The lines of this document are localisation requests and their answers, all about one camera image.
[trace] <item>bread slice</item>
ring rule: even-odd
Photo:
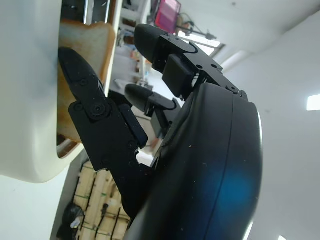
[[[69,47],[79,53],[94,69],[104,84],[115,42],[115,32],[104,22],[84,25],[77,21],[62,20],[59,31],[59,47]],[[81,143],[68,108],[76,99],[71,93],[60,64],[58,65],[57,133]]]

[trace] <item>wooden pallet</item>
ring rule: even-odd
[[[77,232],[79,240],[122,240],[130,218],[121,203],[121,194],[110,172],[95,173],[90,162],[83,165],[73,202],[85,217]]]

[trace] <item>window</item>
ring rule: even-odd
[[[186,36],[184,32],[179,31],[178,36],[186,43],[189,43],[189,41],[193,42],[209,56],[211,56],[214,51],[217,51],[222,46],[221,42],[217,40],[208,40],[204,36],[199,36],[193,33],[189,36]]]
[[[306,110],[307,111],[320,110],[320,94],[308,97]]]

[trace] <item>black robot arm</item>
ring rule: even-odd
[[[256,106],[196,45],[145,24],[136,27],[134,38],[172,93],[185,100],[180,109],[152,92],[144,92],[143,101],[128,97],[147,116],[167,121],[152,168],[137,162],[148,138],[130,107],[104,95],[79,54],[59,49],[76,98],[69,107],[72,121],[94,169],[111,172],[132,218],[125,239],[242,240],[262,179]]]

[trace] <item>cable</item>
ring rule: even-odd
[[[203,34],[204,34],[204,32],[201,31],[201,29],[195,24],[195,22],[191,19],[191,17],[190,17],[187,13],[183,12],[183,13],[180,13],[179,15],[186,15],[186,16],[189,18],[189,20],[190,20],[191,22],[193,22],[193,25],[195,26],[195,28],[198,29],[198,31],[199,31],[200,33],[203,33]]]

